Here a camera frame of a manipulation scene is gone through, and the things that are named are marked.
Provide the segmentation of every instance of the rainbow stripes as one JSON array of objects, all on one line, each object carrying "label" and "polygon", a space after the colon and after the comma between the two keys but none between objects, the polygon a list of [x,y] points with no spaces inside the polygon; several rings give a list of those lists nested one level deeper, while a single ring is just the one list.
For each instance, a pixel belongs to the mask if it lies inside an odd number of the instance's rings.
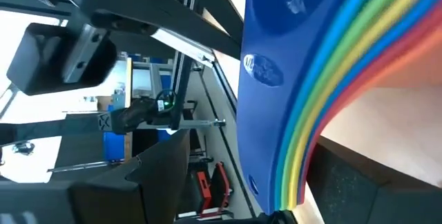
[{"label": "rainbow stripes", "polygon": [[334,100],[437,2],[344,1],[302,78],[290,109],[273,172],[274,210],[293,209],[303,202],[314,133]]}]

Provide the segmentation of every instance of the black plastic part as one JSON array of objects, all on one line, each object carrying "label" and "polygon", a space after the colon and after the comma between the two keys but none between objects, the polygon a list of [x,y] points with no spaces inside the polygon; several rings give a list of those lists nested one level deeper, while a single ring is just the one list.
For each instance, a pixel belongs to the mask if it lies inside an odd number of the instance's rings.
[{"label": "black plastic part", "polygon": [[54,93],[101,84],[117,61],[115,45],[105,39],[98,46],[78,82],[66,84],[61,70],[75,37],[66,28],[30,24],[23,35],[7,76],[26,95]]},{"label": "black plastic part", "polygon": [[212,195],[212,207],[219,207],[222,210],[225,201],[229,197],[230,183],[229,179],[224,177],[226,171],[222,163],[217,163],[210,179],[210,193]]},{"label": "black plastic part", "polygon": [[158,30],[157,26],[141,23],[139,21],[133,21],[131,19],[126,19],[112,14],[95,13],[90,18],[90,22],[96,28],[136,33],[146,37],[150,37]]},{"label": "black plastic part", "polygon": [[0,123],[0,146],[20,143],[37,138],[48,138],[78,133],[100,131],[97,114],[85,114],[81,118],[31,122],[23,124]]},{"label": "black plastic part", "polygon": [[14,151],[14,153],[20,153],[22,155],[29,156],[34,151],[34,148],[34,143],[31,143],[30,141],[25,141],[13,146],[12,150]]},{"label": "black plastic part", "polygon": [[324,222],[442,223],[442,190],[321,137],[307,175]]},{"label": "black plastic part", "polygon": [[156,101],[149,97],[141,97],[132,101],[131,106],[119,115],[119,119],[126,133],[136,130],[142,122],[152,123],[157,113]]},{"label": "black plastic part", "polygon": [[175,88],[175,93],[176,93],[175,106],[171,111],[172,130],[178,130],[180,128],[182,111],[186,100],[187,86],[189,85],[189,79],[191,76],[192,65],[193,65],[193,60],[190,57],[187,57],[184,54],[180,54],[180,56],[181,56],[180,59],[182,61],[182,63],[180,63],[181,65],[180,73],[179,75],[173,76],[173,77],[180,76],[180,80],[178,86]]},{"label": "black plastic part", "polygon": [[206,178],[210,178],[207,164],[204,162],[190,162],[186,183],[181,194],[180,204],[176,212],[176,218],[179,214],[197,212],[200,213],[204,199],[200,193],[200,181],[198,180],[198,172],[204,172]]},{"label": "black plastic part", "polygon": [[6,223],[171,224],[189,161],[187,131],[84,183],[0,182]]}]

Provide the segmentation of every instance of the wooden surface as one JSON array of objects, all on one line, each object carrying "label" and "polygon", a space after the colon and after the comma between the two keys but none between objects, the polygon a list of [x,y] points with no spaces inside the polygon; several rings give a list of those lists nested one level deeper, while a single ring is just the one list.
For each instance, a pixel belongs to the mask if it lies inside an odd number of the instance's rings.
[{"label": "wooden surface", "polygon": [[343,109],[323,136],[442,187],[442,87],[375,88]]},{"label": "wooden surface", "polygon": [[[244,18],[245,0],[232,0],[232,2],[237,8],[237,11]],[[207,11],[204,12],[204,17],[208,19],[211,23],[221,28],[216,20]],[[227,77],[227,80],[230,83],[231,88],[233,89],[233,92],[238,96],[240,62],[216,50],[214,51],[214,53],[224,71],[224,74]],[[303,205],[297,206],[297,208],[294,209],[293,212],[300,224],[324,223],[324,220],[320,215],[319,209],[314,201],[313,195],[311,194],[308,185],[305,192],[305,203]]]}]

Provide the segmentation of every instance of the screw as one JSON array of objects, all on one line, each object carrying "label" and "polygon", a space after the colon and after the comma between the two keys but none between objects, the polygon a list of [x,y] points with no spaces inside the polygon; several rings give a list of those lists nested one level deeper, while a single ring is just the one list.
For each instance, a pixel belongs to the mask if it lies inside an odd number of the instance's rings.
[{"label": "screw", "polygon": [[85,62],[79,62],[79,63],[77,63],[77,68],[78,68],[78,69],[81,69],[81,68],[84,67],[84,65],[86,65]]},{"label": "screw", "polygon": [[100,40],[100,38],[102,38],[102,36],[101,36],[100,34],[95,34],[95,35],[92,37],[91,41],[92,41],[92,42],[97,42],[97,41]]},{"label": "screw", "polygon": [[122,27],[122,23],[120,21],[114,21],[112,22],[112,27],[119,29]]},{"label": "screw", "polygon": [[213,121],[213,125],[215,127],[225,127],[226,126],[226,120],[215,120],[215,121]]},{"label": "screw", "polygon": [[143,24],[141,26],[141,33],[142,34],[147,34],[149,32],[149,25],[148,24]]},{"label": "screw", "polygon": [[201,66],[194,66],[193,67],[193,71],[201,72],[202,71],[202,67]]}]

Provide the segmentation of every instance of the logo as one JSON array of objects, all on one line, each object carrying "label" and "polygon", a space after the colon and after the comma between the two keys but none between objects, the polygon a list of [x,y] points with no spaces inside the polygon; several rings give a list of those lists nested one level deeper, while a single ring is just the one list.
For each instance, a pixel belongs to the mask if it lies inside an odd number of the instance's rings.
[{"label": "logo", "polygon": [[247,73],[258,82],[267,86],[280,86],[284,76],[275,62],[262,55],[248,54],[242,64]]}]

